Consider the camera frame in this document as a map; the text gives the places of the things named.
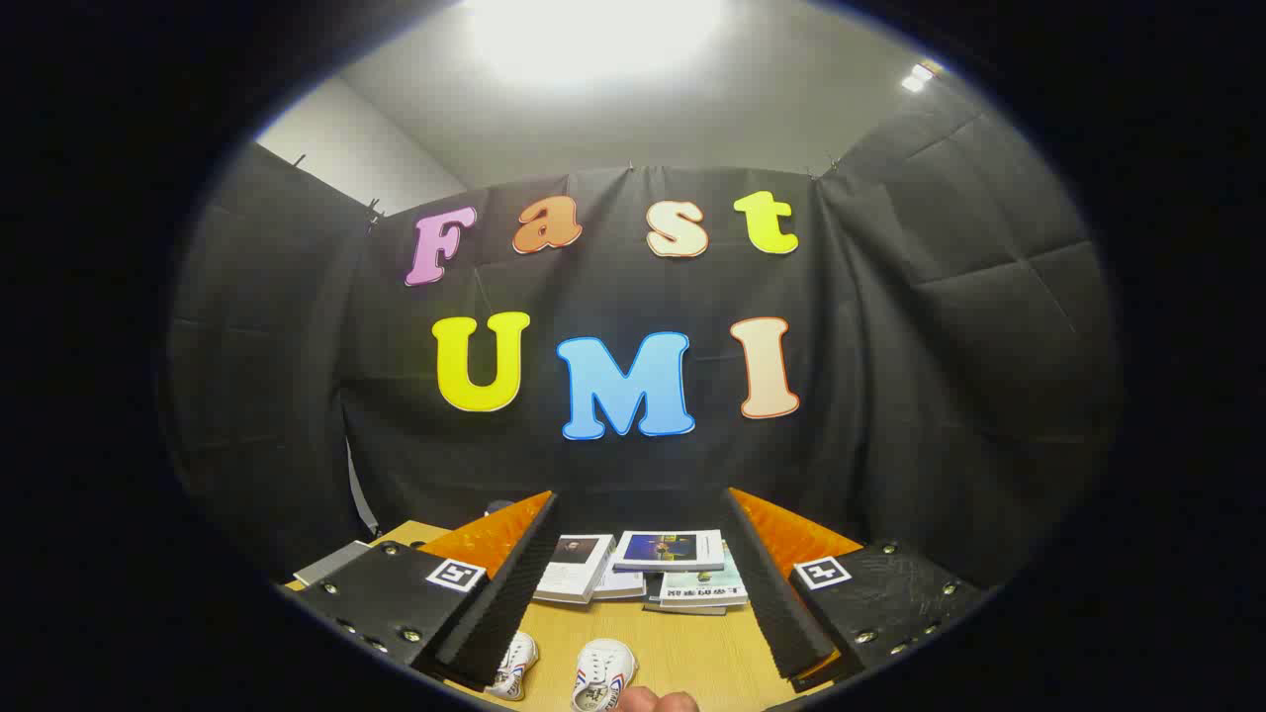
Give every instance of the finger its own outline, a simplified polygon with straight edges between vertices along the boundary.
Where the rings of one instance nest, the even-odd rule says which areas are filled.
[[[611,712],[655,712],[660,697],[644,687],[630,687],[620,693],[620,701]]]
[[[684,692],[674,692],[661,697],[653,712],[699,712],[699,703]]]

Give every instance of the yellow letter u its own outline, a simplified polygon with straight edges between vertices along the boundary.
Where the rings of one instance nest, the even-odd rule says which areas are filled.
[[[468,317],[439,319],[430,333],[439,342],[436,356],[436,378],[439,394],[458,410],[490,413],[509,405],[519,394],[523,380],[519,352],[520,336],[532,319],[523,312],[501,312],[487,319],[487,328],[496,333],[496,379],[489,385],[471,383],[466,367],[470,336],[477,324]]]

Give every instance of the orange letter a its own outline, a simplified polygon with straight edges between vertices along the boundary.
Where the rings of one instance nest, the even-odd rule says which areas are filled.
[[[552,195],[528,205],[519,214],[524,223],[514,233],[514,251],[519,255],[538,252],[546,246],[566,247],[580,237],[576,224],[576,201],[566,195]]]

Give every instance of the white sneaker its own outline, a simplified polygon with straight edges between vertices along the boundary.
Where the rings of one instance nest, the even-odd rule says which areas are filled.
[[[492,687],[484,688],[484,692],[501,699],[523,699],[523,675],[536,664],[537,658],[537,641],[523,631],[515,631],[510,647],[496,668]]]
[[[572,712],[610,709],[637,674],[637,658],[618,640],[589,641],[576,658],[576,684],[571,688]]]

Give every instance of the book cover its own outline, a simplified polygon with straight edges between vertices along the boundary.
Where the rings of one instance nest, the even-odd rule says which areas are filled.
[[[663,574],[663,583],[660,584],[660,604],[667,608],[694,608],[747,603],[747,589],[724,541],[722,551],[724,568],[718,571]]]
[[[720,530],[627,531],[615,547],[617,571],[715,571],[724,566]]]
[[[532,597],[557,603],[589,603],[606,570],[611,535],[563,535]]]
[[[648,571],[646,574],[646,598],[642,601],[642,609],[649,611],[652,613],[679,613],[686,616],[724,616],[728,611],[724,606],[695,606],[691,608],[671,608],[665,607],[660,602],[660,589],[662,588],[663,576],[660,571]]]
[[[309,564],[308,566],[295,571],[295,580],[304,584],[304,587],[310,587],[314,582],[319,582],[320,579],[324,579],[325,576],[351,564],[353,559],[368,550],[370,545],[363,541],[353,541],[352,544],[348,544],[338,551],[325,556],[320,561]]]
[[[614,557],[608,561],[606,573],[594,587],[594,601],[617,598],[642,598],[646,595],[646,575],[642,571],[617,571]]]

